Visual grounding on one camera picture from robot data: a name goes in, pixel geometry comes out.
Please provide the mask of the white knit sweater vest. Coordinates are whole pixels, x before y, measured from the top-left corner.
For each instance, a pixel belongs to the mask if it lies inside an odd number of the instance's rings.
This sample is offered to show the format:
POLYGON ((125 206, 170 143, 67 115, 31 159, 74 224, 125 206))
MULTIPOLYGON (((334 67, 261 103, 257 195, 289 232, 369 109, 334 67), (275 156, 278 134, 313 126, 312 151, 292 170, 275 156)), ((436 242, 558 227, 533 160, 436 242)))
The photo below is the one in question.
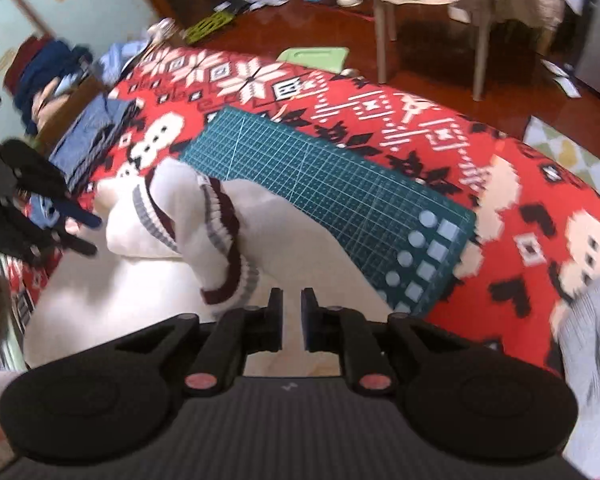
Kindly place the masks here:
POLYGON ((247 374, 328 376, 339 370, 336 356, 304 348, 303 289, 325 307, 388 318, 386 300, 332 234, 257 183, 221 181, 167 158, 146 176, 100 181, 94 208, 105 226, 85 237, 97 254, 61 257, 24 333, 30 366, 182 313, 209 323, 233 308, 262 307, 279 288, 283 347, 250 356, 247 374))

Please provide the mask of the folded blue jeans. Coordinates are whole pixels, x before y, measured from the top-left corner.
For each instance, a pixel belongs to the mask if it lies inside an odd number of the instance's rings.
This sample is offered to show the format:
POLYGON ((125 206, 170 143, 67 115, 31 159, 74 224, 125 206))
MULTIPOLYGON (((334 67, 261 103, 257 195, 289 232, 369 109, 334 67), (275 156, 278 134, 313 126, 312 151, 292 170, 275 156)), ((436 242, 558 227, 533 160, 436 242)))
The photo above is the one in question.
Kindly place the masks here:
POLYGON ((48 158, 64 175, 71 194, 84 188, 137 112, 135 100, 96 96, 76 118, 48 158))

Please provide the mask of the green cutting mat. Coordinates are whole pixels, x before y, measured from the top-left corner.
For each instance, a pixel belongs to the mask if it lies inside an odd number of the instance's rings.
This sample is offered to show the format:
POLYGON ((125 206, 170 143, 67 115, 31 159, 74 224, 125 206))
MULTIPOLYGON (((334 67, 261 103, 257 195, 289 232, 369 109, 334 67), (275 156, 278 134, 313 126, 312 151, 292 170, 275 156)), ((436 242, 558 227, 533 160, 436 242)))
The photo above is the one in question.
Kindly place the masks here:
POLYGON ((391 309, 419 318, 441 299, 474 232, 475 214, 428 186, 234 107, 220 110, 180 159, 288 200, 329 230, 391 309))

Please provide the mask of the red christmas pattern blanket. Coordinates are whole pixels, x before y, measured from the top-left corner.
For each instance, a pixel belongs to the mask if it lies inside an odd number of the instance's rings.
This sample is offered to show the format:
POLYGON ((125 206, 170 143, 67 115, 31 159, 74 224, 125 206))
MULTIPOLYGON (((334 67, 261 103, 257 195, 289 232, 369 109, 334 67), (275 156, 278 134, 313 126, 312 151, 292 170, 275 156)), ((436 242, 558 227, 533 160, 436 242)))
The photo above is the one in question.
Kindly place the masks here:
MULTIPOLYGON (((474 232, 424 318, 562 371, 558 324, 600 278, 600 196, 530 146, 419 96, 232 52, 158 50, 107 98, 135 100, 138 112, 92 173, 85 205, 94 207, 102 180, 146 176, 167 158, 182 162, 225 107, 268 118, 471 210, 474 232)), ((12 278, 27 294, 26 328, 62 256, 12 278)))

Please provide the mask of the grey knit sweater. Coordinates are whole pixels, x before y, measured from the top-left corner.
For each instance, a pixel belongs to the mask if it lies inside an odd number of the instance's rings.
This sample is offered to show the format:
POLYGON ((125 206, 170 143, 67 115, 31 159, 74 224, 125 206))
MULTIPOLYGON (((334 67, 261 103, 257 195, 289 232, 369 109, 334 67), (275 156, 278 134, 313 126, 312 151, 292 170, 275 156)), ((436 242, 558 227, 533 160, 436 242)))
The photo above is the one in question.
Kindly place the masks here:
POLYGON ((577 296, 556 332, 578 420, 564 456, 586 478, 600 479, 600 278, 577 296))

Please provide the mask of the green lid white bin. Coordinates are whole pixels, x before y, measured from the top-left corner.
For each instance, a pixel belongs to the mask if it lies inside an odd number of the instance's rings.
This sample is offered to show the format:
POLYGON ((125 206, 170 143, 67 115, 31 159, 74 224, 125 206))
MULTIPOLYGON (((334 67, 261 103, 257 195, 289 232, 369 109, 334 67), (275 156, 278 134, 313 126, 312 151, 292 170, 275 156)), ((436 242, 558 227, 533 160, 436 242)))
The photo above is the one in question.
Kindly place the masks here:
POLYGON ((296 47, 283 50, 277 61, 340 74, 348 54, 345 47, 296 47))

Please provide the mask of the green checkered floor mat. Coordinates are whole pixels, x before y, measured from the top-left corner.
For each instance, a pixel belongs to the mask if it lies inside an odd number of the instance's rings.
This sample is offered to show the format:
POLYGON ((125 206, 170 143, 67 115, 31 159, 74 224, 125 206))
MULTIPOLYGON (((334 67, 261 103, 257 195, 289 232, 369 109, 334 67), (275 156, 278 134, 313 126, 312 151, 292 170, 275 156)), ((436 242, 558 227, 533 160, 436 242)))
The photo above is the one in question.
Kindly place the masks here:
POLYGON ((541 119, 531 116, 524 143, 570 171, 600 194, 600 159, 541 119))

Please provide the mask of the white leg chair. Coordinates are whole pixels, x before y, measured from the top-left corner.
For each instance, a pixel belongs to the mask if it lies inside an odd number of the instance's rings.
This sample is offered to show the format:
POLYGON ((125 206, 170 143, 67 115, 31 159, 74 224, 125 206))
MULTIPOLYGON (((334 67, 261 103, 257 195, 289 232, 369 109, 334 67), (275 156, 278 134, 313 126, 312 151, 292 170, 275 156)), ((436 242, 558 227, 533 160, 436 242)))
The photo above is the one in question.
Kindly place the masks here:
POLYGON ((427 75, 439 75, 432 61, 437 54, 450 60, 474 62, 471 70, 471 95, 475 101, 483 97, 488 65, 489 40, 493 22, 493 1, 478 0, 469 12, 467 23, 458 22, 456 6, 396 6, 385 0, 372 0, 376 44, 377 80, 384 84, 389 70, 389 49, 396 50, 406 67, 427 75))

